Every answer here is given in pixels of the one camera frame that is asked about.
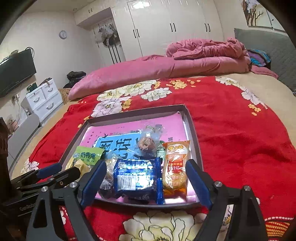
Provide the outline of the green milk candy bag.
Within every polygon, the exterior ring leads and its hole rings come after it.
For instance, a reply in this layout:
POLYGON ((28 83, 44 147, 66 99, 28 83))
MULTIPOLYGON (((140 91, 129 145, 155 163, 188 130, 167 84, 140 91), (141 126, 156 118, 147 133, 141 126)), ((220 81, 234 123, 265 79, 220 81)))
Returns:
POLYGON ((78 168, 80 171, 80 177, 78 179, 80 179, 85 173, 90 172, 99 160, 104 159, 104 155, 105 149, 77 146, 65 169, 67 170, 72 167, 78 168))

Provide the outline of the dark brown cake pack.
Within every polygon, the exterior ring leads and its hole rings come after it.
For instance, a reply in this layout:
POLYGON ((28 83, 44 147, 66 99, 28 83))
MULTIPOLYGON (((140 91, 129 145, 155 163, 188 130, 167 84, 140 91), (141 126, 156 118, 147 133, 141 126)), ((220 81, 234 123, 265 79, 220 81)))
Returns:
POLYGON ((114 180, 112 178, 104 178, 100 185, 99 195, 104 199, 109 199, 114 197, 114 180))

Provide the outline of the orange bread snack pack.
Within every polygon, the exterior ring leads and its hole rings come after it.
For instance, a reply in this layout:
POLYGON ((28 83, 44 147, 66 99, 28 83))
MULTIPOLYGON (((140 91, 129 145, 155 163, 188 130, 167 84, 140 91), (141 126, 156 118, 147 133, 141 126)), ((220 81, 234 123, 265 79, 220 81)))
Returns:
POLYGON ((190 157, 190 141, 167 142, 165 148, 165 159, 162 171, 162 182, 164 196, 175 198, 187 195, 186 162, 190 157))

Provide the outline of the clear bag walnut snack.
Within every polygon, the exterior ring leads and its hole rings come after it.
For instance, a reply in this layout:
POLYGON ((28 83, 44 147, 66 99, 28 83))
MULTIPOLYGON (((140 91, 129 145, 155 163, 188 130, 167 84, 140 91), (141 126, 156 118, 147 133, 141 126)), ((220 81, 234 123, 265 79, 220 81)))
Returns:
POLYGON ((161 141, 164 127, 161 124, 154 126, 147 125, 142 131, 137 142, 137 153, 141 157, 154 158, 156 157, 157 147, 161 141))

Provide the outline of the clear bag brown pastry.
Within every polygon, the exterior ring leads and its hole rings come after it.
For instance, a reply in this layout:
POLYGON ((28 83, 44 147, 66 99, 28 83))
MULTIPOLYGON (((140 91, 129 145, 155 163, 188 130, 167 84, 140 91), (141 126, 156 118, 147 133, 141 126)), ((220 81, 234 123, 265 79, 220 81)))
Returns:
POLYGON ((113 176, 113 170, 114 170, 114 166, 116 164, 118 160, 118 156, 117 154, 114 154, 114 153, 109 153, 107 156, 106 156, 106 167, 107 167, 107 175, 109 176, 113 176))

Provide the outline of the red floral blanket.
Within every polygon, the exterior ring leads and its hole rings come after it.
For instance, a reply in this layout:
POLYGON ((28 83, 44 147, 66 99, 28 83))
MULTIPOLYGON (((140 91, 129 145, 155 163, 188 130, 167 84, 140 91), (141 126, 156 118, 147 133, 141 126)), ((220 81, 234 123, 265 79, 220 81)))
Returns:
POLYGON ((276 113, 231 78, 148 80, 87 96, 69 106, 21 172, 58 162, 90 118, 175 104, 191 114, 205 171, 230 187, 251 186, 268 238, 279 240, 295 220, 295 145, 276 113))

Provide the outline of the white drawer cabinet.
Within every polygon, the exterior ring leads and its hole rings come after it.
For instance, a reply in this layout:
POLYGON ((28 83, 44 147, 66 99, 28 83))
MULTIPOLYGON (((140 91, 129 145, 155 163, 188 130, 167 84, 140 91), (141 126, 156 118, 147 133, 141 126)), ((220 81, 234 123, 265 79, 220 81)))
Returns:
POLYGON ((43 123, 62 104, 62 96, 53 78, 48 78, 39 87, 26 94, 21 107, 29 114, 36 114, 40 123, 43 123))

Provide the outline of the beige bed sheet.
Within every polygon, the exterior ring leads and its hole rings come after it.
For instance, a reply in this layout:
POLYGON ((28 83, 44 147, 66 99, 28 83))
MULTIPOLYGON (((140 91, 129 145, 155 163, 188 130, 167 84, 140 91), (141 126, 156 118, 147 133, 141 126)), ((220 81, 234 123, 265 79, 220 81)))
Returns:
MULTIPOLYGON (((286 85, 274 77, 252 72, 244 74, 233 73, 223 77, 236 80, 269 106, 282 121, 292 144, 295 145, 295 96, 286 85)), ((24 164, 28 162, 29 156, 38 142, 63 117, 69 106, 77 103, 78 101, 67 102, 55 112, 43 127, 33 134, 22 149, 20 156, 11 166, 10 178, 15 178, 21 174, 24 164)))

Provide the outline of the hanging bags on door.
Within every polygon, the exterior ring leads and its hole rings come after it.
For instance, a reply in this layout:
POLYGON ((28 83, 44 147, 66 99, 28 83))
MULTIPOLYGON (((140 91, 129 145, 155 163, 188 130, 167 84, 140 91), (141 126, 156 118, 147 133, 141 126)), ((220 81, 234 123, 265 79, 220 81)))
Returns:
POLYGON ((118 32, 112 23, 93 29, 95 43, 105 66, 121 63, 118 46, 121 44, 118 32))

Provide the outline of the blue purple folded cloth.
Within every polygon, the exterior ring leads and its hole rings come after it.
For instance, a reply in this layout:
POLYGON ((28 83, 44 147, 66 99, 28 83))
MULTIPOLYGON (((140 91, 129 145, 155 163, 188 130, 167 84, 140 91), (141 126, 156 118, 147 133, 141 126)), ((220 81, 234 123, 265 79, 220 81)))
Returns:
POLYGON ((247 49, 247 52, 250 56, 251 64, 258 67, 271 68, 271 57, 269 54, 262 50, 257 49, 247 49))

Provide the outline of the pink quilt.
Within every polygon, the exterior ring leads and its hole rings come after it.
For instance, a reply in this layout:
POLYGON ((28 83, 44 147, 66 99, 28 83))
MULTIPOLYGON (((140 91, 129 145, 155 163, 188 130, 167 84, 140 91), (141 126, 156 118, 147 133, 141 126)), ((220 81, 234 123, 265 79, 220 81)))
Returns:
POLYGON ((270 69, 252 64, 246 47, 237 39, 187 39, 170 44, 164 56, 144 56, 95 70, 71 88, 68 98, 76 100, 145 80, 250 71, 278 78, 270 69))

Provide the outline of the white wardrobe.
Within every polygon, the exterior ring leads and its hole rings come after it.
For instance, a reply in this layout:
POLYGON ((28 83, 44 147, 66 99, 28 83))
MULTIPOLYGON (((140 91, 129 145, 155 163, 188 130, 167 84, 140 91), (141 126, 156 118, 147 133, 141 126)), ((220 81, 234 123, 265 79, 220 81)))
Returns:
POLYGON ((224 39, 213 1, 94 1, 74 15, 79 27, 112 17, 126 60, 164 55, 169 44, 185 39, 224 39))

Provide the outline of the grey padded headboard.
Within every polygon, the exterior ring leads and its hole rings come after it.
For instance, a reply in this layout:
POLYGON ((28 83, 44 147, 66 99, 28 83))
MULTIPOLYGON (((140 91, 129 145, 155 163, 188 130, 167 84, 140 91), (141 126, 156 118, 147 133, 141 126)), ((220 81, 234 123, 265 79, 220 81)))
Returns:
POLYGON ((266 52, 271 58, 271 70, 278 80, 295 91, 295 46, 288 36, 260 31, 234 29, 235 38, 248 49, 266 52))

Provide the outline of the round wall clock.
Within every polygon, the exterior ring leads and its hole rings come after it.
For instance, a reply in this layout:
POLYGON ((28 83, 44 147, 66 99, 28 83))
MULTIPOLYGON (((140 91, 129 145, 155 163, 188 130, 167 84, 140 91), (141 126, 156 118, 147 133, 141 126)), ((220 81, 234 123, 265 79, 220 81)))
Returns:
POLYGON ((67 32, 65 30, 61 30, 59 32, 59 37, 62 39, 62 40, 65 40, 67 38, 67 32))

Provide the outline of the floral wall painting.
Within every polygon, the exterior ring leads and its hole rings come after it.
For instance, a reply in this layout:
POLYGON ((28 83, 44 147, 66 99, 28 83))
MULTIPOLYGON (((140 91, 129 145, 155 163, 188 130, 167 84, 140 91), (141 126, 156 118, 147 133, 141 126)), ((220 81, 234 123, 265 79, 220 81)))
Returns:
POLYGON ((285 32, 277 18, 258 1, 240 0, 239 2, 248 27, 269 28, 285 32))

